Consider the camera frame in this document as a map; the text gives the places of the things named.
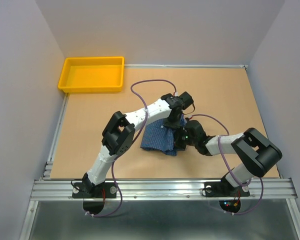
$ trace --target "dark blue checkered fabric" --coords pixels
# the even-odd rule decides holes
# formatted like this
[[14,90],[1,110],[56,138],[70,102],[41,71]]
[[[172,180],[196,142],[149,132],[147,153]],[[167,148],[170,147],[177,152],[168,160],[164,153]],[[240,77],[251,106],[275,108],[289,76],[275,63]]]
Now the dark blue checkered fabric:
[[[180,119],[181,126],[185,126],[184,116]],[[165,127],[164,120],[160,119],[150,123],[145,127],[141,148],[147,151],[159,150],[166,155],[176,156],[177,150],[174,148],[175,130]]]

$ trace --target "wooden table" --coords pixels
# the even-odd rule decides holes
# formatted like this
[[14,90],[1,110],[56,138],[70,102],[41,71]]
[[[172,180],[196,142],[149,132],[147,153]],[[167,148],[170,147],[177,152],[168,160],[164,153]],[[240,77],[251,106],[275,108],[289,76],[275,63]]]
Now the wooden table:
[[[146,79],[172,81],[179,94],[187,91],[194,99],[195,113],[214,116],[230,131],[244,132],[250,127],[266,134],[246,71],[241,68],[126,68],[120,93],[71,94],[56,147],[51,179],[80,179],[93,165],[101,146],[102,131],[112,114],[132,112],[143,107],[131,93],[131,84]],[[135,86],[147,104],[172,93],[165,82]],[[196,117],[208,135],[225,134],[212,119]],[[177,156],[140,148],[142,135],[115,163],[119,179],[220,178],[227,168],[220,155],[203,156],[194,147]],[[234,154],[226,158],[233,168],[241,163]],[[279,177],[273,167],[266,177]]]

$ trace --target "yellow plastic bin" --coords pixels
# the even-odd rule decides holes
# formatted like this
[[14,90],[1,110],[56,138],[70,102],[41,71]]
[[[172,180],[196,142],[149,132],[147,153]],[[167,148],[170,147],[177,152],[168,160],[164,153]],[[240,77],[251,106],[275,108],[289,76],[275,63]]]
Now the yellow plastic bin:
[[124,82],[125,58],[68,57],[58,88],[65,93],[120,92]]

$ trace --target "white wall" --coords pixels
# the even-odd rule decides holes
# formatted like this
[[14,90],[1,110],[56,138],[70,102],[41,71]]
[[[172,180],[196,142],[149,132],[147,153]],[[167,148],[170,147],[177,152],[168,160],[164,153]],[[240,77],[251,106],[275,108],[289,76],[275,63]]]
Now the white wall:
[[0,0],[0,240],[18,239],[44,169],[64,56],[34,0]]
[[284,0],[36,0],[66,57],[247,64]]
[[266,132],[282,150],[279,170],[292,177],[300,208],[300,0],[286,0],[248,77]]

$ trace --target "purple cable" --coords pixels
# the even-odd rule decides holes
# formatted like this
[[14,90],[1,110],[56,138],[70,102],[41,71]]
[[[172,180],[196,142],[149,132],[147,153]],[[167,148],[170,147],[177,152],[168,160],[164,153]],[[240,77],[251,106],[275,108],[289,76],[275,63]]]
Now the purple cable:
[[[193,114],[192,116],[190,116],[190,119],[191,119],[192,117],[195,117],[195,116],[203,116],[203,117],[208,117],[208,118],[210,118],[210,119],[215,120],[217,123],[219,123],[219,124],[225,129],[225,131],[226,131],[226,133],[227,133],[227,136],[230,135],[229,130],[227,129],[227,127],[226,127],[225,125],[223,125],[223,124],[222,124],[218,119],[216,119],[215,117],[210,116],[210,115],[207,115],[207,114],[199,114],[199,113],[198,113],[198,114]],[[228,169],[229,173],[231,174],[231,176],[233,177],[233,179],[235,180],[235,182],[236,182],[237,184],[239,184],[239,185],[242,186],[242,187],[248,186],[248,185],[251,183],[251,179],[250,179],[246,184],[242,184],[242,183],[236,178],[236,176],[234,175],[234,173],[232,172],[232,170],[231,170],[231,168],[230,168],[230,166],[229,166],[229,164],[228,164],[228,162],[227,162],[227,160],[226,160],[226,157],[225,157],[225,155],[224,155],[224,153],[223,153],[223,151],[222,151],[220,139],[221,139],[221,136],[218,137],[218,147],[219,147],[219,151],[220,151],[220,154],[221,154],[221,156],[222,156],[222,159],[223,159],[223,161],[224,161],[224,163],[225,163],[225,165],[226,165],[226,168]],[[253,206],[252,208],[250,208],[250,209],[247,210],[247,211],[238,212],[238,213],[232,213],[232,212],[226,211],[226,213],[234,214],[234,215],[244,215],[244,214],[250,213],[250,212],[253,211],[256,207],[259,206],[259,204],[261,203],[261,200],[262,200],[262,198],[263,198],[263,196],[264,196],[264,189],[265,189],[265,187],[264,187],[264,182],[262,181],[261,177],[260,177],[259,179],[260,179],[260,183],[261,183],[261,194],[260,194],[260,198],[259,198],[258,202],[256,203],[256,205]]]
[[[166,83],[169,83],[171,84],[173,87],[174,87],[174,92],[176,93],[177,92],[177,88],[176,88],[176,85],[174,85],[171,81],[169,80],[165,80],[165,79],[149,79],[149,80],[142,80],[142,81],[137,81],[135,82],[134,84],[131,85],[130,87],[130,90],[133,94],[137,95],[140,100],[142,101],[143,103],[143,106],[144,106],[144,109],[146,109],[145,111],[145,118],[144,118],[144,121],[142,122],[142,125],[141,125],[141,128],[139,130],[139,132],[137,133],[137,135],[135,136],[135,138],[133,139],[132,141],[132,144],[135,143],[135,141],[137,140],[137,138],[140,136],[142,130],[144,129],[144,127],[146,126],[146,123],[147,123],[147,120],[148,120],[148,106],[146,104],[146,101],[143,99],[143,97],[137,93],[136,91],[134,91],[134,86],[135,85],[138,85],[138,84],[141,84],[141,83],[146,83],[146,82],[166,82]],[[112,174],[112,179],[113,179],[113,182],[114,182],[114,185],[115,187],[117,188],[119,194],[120,194],[120,203],[119,205],[117,206],[117,208],[115,210],[113,210],[112,212],[110,213],[107,213],[107,214],[104,214],[104,215],[92,215],[91,213],[89,212],[85,212],[87,215],[91,216],[91,217],[94,217],[94,218],[103,218],[103,217],[107,217],[107,216],[110,216],[112,214],[114,214],[116,211],[118,211],[118,209],[121,207],[122,205],[122,202],[123,202],[123,196],[122,196],[122,192],[121,192],[121,189],[117,183],[117,179],[115,178],[115,171],[114,171],[114,167],[115,167],[115,162],[116,160],[119,158],[120,156],[118,156],[116,159],[114,159],[114,161],[112,162],[112,165],[111,165],[111,174]]]

